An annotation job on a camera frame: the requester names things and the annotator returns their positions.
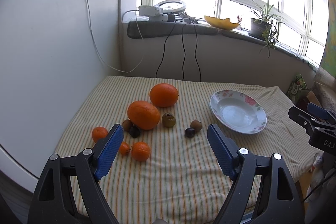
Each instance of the screw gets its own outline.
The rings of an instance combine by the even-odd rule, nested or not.
[[[92,150],[90,148],[84,149],[83,154],[84,155],[90,155],[92,153]]]
[[[58,158],[58,155],[57,154],[52,154],[51,156],[50,156],[50,160],[55,160],[55,159],[57,159]]]
[[[243,155],[247,155],[249,153],[249,151],[246,148],[241,148],[241,149],[239,149],[239,153],[241,153]]]
[[[276,160],[281,160],[281,155],[279,153],[275,153],[273,155],[273,157],[276,159]]]

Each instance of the window sill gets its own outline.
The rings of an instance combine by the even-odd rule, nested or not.
[[[143,38],[153,38],[153,37],[166,37],[171,32],[174,22],[157,22],[157,21],[149,21],[149,20],[139,20],[138,19],[139,29],[141,31]],[[176,25],[171,32],[171,36],[173,35],[181,35],[182,27],[185,25],[183,22],[176,22]],[[234,39],[244,40],[248,42],[252,42],[255,44],[259,44],[261,46],[266,45],[266,42],[255,37],[251,37],[248,35],[247,31],[244,30],[220,30],[210,25],[204,24],[201,22],[200,24],[195,24],[196,31],[198,35],[218,35],[221,34],[225,37],[230,37]],[[192,24],[188,24],[183,29],[183,34],[194,34],[194,26]],[[139,39],[141,38],[137,23],[135,21],[128,22],[127,26],[127,36],[132,39]],[[283,52],[291,57],[295,57],[296,59],[307,63],[314,71],[317,71],[318,66],[315,63],[312,63],[308,58],[305,56],[300,55],[296,50],[288,47],[285,44],[278,42],[275,45],[275,49],[277,51]]]

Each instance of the blue gripper pad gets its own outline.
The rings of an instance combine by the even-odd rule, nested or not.
[[[208,141],[223,174],[235,181],[238,176],[237,169],[239,167],[238,146],[232,139],[226,138],[215,123],[209,125],[207,134]]]
[[[329,118],[329,114],[328,111],[326,111],[325,109],[313,104],[313,103],[309,103],[307,105],[307,111],[312,114],[315,115],[316,117],[321,118],[322,120],[328,120]]]
[[[110,171],[123,139],[124,129],[120,124],[116,123],[108,135],[100,139],[93,147],[93,157],[97,164],[97,169],[93,175],[97,181],[101,180]]]

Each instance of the white cabinet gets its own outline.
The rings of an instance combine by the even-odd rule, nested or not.
[[[117,0],[89,3],[99,52],[120,68]],[[32,191],[37,179],[15,161],[39,177],[89,93],[116,72],[95,52],[85,0],[0,0],[0,11],[0,169]]]

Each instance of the black cable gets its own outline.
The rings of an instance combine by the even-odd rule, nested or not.
[[[161,67],[161,64],[162,64],[162,62],[163,62],[163,58],[165,57],[166,42],[167,42],[167,39],[168,39],[168,37],[171,35],[171,33],[173,32],[175,25],[176,25],[176,22],[174,23],[173,28],[171,29],[170,33],[168,34],[168,36],[167,36],[167,38],[166,38],[166,40],[165,40],[165,43],[164,43],[164,46],[163,46],[162,60],[161,60],[161,63],[160,63],[160,65],[158,66],[158,68],[157,68],[157,70],[156,70],[155,78],[158,77],[158,71],[159,71],[159,68]]]
[[[327,180],[329,180],[333,175],[336,174],[336,170],[327,178],[325,178],[324,180],[322,180],[318,185],[316,185],[316,187],[313,188],[313,190],[310,191],[310,193],[303,199],[302,202],[305,202],[307,200],[307,198],[310,197],[310,195],[317,189],[319,188],[323,183],[325,183]]]
[[[197,31],[196,31],[196,26],[195,26],[194,22],[192,22],[192,24],[194,25],[194,30],[195,30],[195,35],[196,35],[195,60],[196,60],[196,63],[197,63],[197,66],[198,66],[198,71],[199,71],[199,81],[202,82],[201,69],[200,69],[200,66],[198,64],[197,57],[196,57],[196,51],[197,51],[197,45],[198,45]]]
[[[190,22],[187,23],[187,24],[184,24],[183,27],[182,27],[182,31],[181,31],[182,46],[183,46],[183,51],[184,51],[184,58],[183,58],[183,63],[182,63],[182,75],[183,75],[182,81],[184,80],[184,62],[185,62],[185,48],[184,48],[184,41],[183,41],[183,29],[188,24],[190,24]]]

